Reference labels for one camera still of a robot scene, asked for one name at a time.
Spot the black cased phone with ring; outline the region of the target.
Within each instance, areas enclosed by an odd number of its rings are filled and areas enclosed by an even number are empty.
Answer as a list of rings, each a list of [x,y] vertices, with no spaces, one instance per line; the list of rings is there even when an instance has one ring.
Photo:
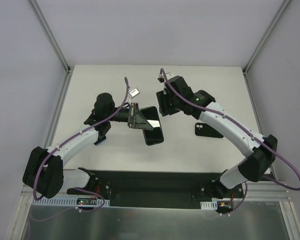
[[[161,128],[160,117],[155,106],[142,108],[141,114],[151,124],[153,130],[143,130],[145,144],[153,146],[164,142],[164,135]]]

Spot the black phone case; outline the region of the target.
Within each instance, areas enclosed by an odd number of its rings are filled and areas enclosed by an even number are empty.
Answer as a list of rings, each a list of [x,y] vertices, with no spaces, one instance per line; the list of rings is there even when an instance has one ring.
[[[206,123],[197,122],[194,127],[194,134],[198,137],[222,139],[224,136]]]

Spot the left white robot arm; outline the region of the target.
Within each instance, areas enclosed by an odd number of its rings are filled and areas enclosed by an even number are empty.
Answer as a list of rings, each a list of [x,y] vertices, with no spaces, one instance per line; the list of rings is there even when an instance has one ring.
[[[116,107],[111,94],[101,93],[90,116],[73,136],[48,148],[38,146],[31,151],[22,182],[47,199],[60,190],[75,188],[86,195],[92,194],[96,176],[85,168],[65,170],[64,166],[86,147],[103,142],[111,122],[127,123],[129,128],[143,131],[153,131],[160,125],[158,120],[146,119],[137,103],[131,103],[129,108]]]

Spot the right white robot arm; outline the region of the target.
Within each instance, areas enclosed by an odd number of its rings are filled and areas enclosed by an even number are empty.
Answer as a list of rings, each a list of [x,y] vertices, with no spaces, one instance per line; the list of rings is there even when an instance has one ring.
[[[274,162],[276,157],[272,152],[276,151],[278,140],[273,135],[265,137],[240,123],[235,124],[212,95],[204,90],[193,92],[182,76],[168,79],[156,97],[163,117],[178,112],[192,116],[220,133],[244,156],[204,188],[208,195],[222,199],[245,181],[258,182]]]

